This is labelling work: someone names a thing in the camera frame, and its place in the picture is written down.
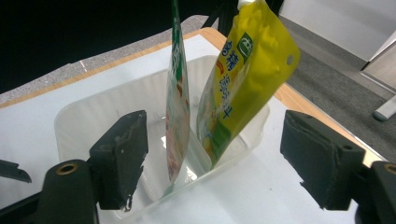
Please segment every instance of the green logo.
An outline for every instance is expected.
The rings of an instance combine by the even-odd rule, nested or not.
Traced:
[[[244,63],[247,61],[248,56],[250,56],[251,51],[253,50],[253,40],[247,33],[242,35],[242,38],[239,40],[237,48],[239,52],[244,57]]]

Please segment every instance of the plastic container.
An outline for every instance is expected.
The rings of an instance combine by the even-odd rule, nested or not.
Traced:
[[[199,182],[201,178],[213,175],[241,160],[262,139],[262,126],[270,113],[268,106],[263,107],[232,141],[217,166],[210,170],[210,159],[196,139],[195,124],[201,93],[216,59],[216,56],[205,56],[187,62],[191,134],[186,159],[183,161],[174,191],[187,187],[190,182]],[[138,216],[149,205],[161,200],[170,185],[165,148],[166,81],[167,71],[163,70],[74,102],[57,115],[55,134],[60,160],[68,161],[87,160],[92,145],[121,116],[142,109],[148,114],[148,155],[134,193],[132,211],[100,211],[101,223]]]

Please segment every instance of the wooden table edge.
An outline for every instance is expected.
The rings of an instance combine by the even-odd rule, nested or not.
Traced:
[[[186,34],[184,35],[184,39],[188,39],[191,38],[193,36],[196,35],[201,35],[202,37],[204,37],[207,41],[209,41],[209,43],[211,43],[213,46],[215,46],[217,49],[221,50],[225,41],[226,41],[226,37],[223,36],[221,33],[219,33],[216,29],[213,28],[203,28],[197,31],[194,31],[192,33]],[[49,87],[43,88],[39,91],[35,91],[33,93],[24,95],[20,98],[14,99],[14,100],[10,100],[7,101],[3,104],[0,105],[0,108],[4,108],[10,105],[15,105],[17,103],[23,102],[25,100],[29,100],[31,98],[37,97],[41,94],[44,94],[46,92],[49,91],[54,91],[57,90],[63,86],[72,84],[74,82],[80,81],[84,78],[87,77],[91,77],[94,76],[100,72],[103,72],[107,69],[110,69],[112,67],[118,66],[122,63],[127,63],[133,59],[142,57],[144,55],[150,54],[152,52],[155,52],[159,49],[163,49],[166,48],[168,46],[171,45],[171,40],[166,41],[164,43],[161,43],[157,46],[154,46],[152,48],[149,49],[144,49],[140,52],[137,52],[135,54],[126,56],[124,58],[121,58],[119,60],[116,60],[112,63],[108,63],[105,65],[102,65],[98,68],[95,68],[91,71],[88,71],[86,73],[77,75],[75,77],[71,77],[67,80],[61,81],[59,83],[56,83],[54,85],[51,85]],[[334,130],[336,130],[337,132],[339,132],[341,135],[343,135],[344,137],[346,137],[347,139],[351,140],[352,142],[354,142],[355,144],[357,144],[358,146],[364,148],[366,150],[366,156],[364,158],[364,164],[367,166],[371,166],[373,161],[381,161],[382,159],[377,156],[370,148],[368,148],[365,144],[363,144],[362,141],[360,141],[359,139],[357,139],[352,133],[348,132],[345,128],[343,128],[341,125],[339,125],[338,123],[336,123],[333,119],[331,119],[329,116],[327,116],[324,112],[322,112],[319,108],[317,108],[315,105],[313,105],[311,102],[309,102],[307,99],[305,99],[300,93],[298,93],[297,91],[295,91],[292,87],[290,87],[288,84],[283,84],[275,93],[275,98],[278,99],[280,102],[282,102],[282,104],[284,104],[287,108],[291,109],[291,110],[296,110],[296,111],[300,111],[303,112],[305,114],[309,114],[317,119],[319,119],[320,121],[322,121],[323,123],[325,123],[326,125],[328,125],[329,127],[333,128]]]

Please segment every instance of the plastic pouch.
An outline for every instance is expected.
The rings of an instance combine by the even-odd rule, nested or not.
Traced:
[[[197,135],[212,168],[289,78],[299,59],[298,47],[263,0],[242,6],[198,109]]]
[[[172,58],[166,101],[166,157],[171,186],[181,169],[190,137],[189,81],[177,0],[172,0],[172,15]]]

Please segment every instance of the table surface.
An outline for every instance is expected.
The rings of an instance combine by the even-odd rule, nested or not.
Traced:
[[[185,47],[188,49],[186,55],[191,60],[207,53],[215,57],[226,39],[211,28],[185,35],[185,38]],[[166,42],[143,50],[0,105],[2,157],[20,162],[21,168],[31,172],[34,180],[27,185],[19,181],[0,179],[0,205],[15,203],[15,200],[21,200],[41,189],[43,174],[58,160],[59,154],[54,150],[57,148],[56,141],[52,139],[55,137],[53,120],[62,108],[100,91],[101,88],[107,90],[124,81],[142,77],[144,75],[137,74],[143,69],[147,74],[166,69],[170,44]],[[148,60],[160,60],[162,65],[152,64],[147,67]],[[96,90],[87,90],[88,85]],[[356,203],[352,203],[346,212],[319,209],[312,197],[300,186],[301,178],[279,153],[282,133],[282,125],[279,124],[283,121],[284,112],[287,108],[298,110],[322,120],[365,148],[367,153],[364,162],[367,165],[381,158],[287,84],[279,88],[276,99],[272,98],[268,104],[272,112],[271,118],[264,125],[263,140],[246,158],[227,169],[214,170],[216,173],[193,182],[183,192],[161,200],[161,206],[151,206],[149,213],[136,216],[137,219],[127,218],[122,223],[161,223],[164,218],[173,220],[174,223],[185,223],[186,218],[191,223],[204,223],[208,219],[212,223],[257,223],[264,217],[267,223],[351,222]]]
[[[188,39],[190,37],[193,37],[195,35],[201,35],[203,36],[207,41],[209,41],[213,46],[215,46],[217,49],[222,49],[226,37],[220,34],[217,30],[213,28],[204,28],[195,32],[192,32],[190,34],[184,35],[185,39]],[[47,88],[44,88],[40,91],[33,92],[31,94],[22,96],[20,98],[5,102],[0,105],[0,108],[7,107],[10,105],[15,105],[19,102],[34,98],[38,95],[44,94],[49,91],[54,91],[57,90],[63,86],[67,86],[69,84],[75,83],[77,81],[80,81],[86,77],[91,77],[95,76],[96,74],[106,71],[107,69],[110,69],[112,67],[118,66],[120,64],[129,62],[133,59],[139,58],[143,55],[150,54],[152,52],[155,52],[159,49],[163,49],[165,47],[168,47],[171,45],[171,41],[164,42],[160,45],[157,45],[153,48],[150,49],[145,49],[142,50],[136,54],[129,55],[125,58],[119,59],[115,62],[108,63],[106,65],[100,66],[96,69],[93,69],[91,71],[88,71],[87,73],[71,77],[65,81],[59,82],[57,84],[54,84],[52,86],[49,86]],[[364,158],[363,163],[367,166],[371,166],[373,161],[380,161],[383,160],[372,148],[368,147],[366,144],[364,144],[359,138],[353,135],[353,133],[349,132],[346,130],[344,127],[342,127],[339,123],[337,123],[334,119],[326,115],[322,110],[320,110],[318,107],[316,107],[314,104],[309,102],[306,98],[304,98],[299,92],[294,90],[291,86],[288,84],[283,84],[275,93],[276,99],[278,99],[282,104],[284,104],[288,109],[291,110],[296,110],[303,112],[305,114],[309,114],[319,120],[321,120],[323,123],[331,127],[332,129],[336,130],[339,132],[341,135],[346,137],[347,139],[351,140],[358,146],[364,148],[366,150],[366,155]]]

